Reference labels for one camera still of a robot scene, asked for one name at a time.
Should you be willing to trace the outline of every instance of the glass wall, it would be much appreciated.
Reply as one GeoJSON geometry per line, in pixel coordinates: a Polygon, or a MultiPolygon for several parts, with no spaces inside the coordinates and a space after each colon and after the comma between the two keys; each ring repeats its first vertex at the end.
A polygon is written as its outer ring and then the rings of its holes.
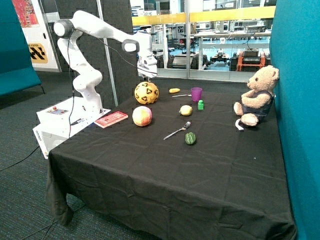
{"type": "Polygon", "coordinates": [[[159,77],[246,82],[270,65],[276,0],[131,0],[152,25],[159,77]]]}

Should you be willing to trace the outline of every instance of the orange machine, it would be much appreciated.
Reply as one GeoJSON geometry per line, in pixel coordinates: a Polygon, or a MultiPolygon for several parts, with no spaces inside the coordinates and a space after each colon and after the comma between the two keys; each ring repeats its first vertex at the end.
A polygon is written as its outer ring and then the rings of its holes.
{"type": "Polygon", "coordinates": [[[256,72],[266,65],[265,53],[257,49],[241,51],[238,56],[236,71],[256,72]]]}

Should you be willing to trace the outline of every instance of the soccer ball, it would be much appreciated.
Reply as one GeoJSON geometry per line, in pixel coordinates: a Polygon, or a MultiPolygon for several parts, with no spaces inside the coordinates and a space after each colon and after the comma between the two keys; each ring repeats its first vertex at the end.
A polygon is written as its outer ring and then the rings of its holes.
{"type": "Polygon", "coordinates": [[[135,99],[141,104],[153,104],[159,97],[159,90],[152,82],[140,82],[134,90],[135,99]]]}

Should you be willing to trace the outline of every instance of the blue panel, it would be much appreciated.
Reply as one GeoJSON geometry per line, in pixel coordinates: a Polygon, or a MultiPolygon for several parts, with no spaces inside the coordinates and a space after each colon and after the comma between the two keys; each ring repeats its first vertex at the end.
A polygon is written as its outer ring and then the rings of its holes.
{"type": "Polygon", "coordinates": [[[299,239],[320,239],[320,1],[278,0],[270,40],[276,109],[299,239]]]}
{"type": "Polygon", "coordinates": [[[11,0],[1,1],[0,96],[40,85],[11,0]]]}
{"type": "Polygon", "coordinates": [[[19,23],[12,0],[1,0],[0,24],[19,23]]]}

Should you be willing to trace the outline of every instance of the metal spoon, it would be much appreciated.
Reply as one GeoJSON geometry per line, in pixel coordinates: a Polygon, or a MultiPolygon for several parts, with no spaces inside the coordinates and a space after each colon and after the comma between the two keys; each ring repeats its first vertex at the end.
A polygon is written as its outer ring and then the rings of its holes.
{"type": "Polygon", "coordinates": [[[177,96],[172,96],[172,97],[174,98],[174,97],[182,97],[182,96],[189,96],[189,97],[191,97],[191,94],[177,95],[177,96]]]}
{"type": "Polygon", "coordinates": [[[171,133],[170,135],[166,136],[163,140],[166,140],[166,139],[170,138],[172,135],[176,134],[177,132],[179,132],[179,131],[181,131],[181,130],[186,130],[186,129],[188,129],[188,128],[190,127],[190,125],[191,125],[191,122],[190,122],[190,121],[187,121],[182,128],[180,128],[179,130],[177,130],[177,131],[171,133]]]}

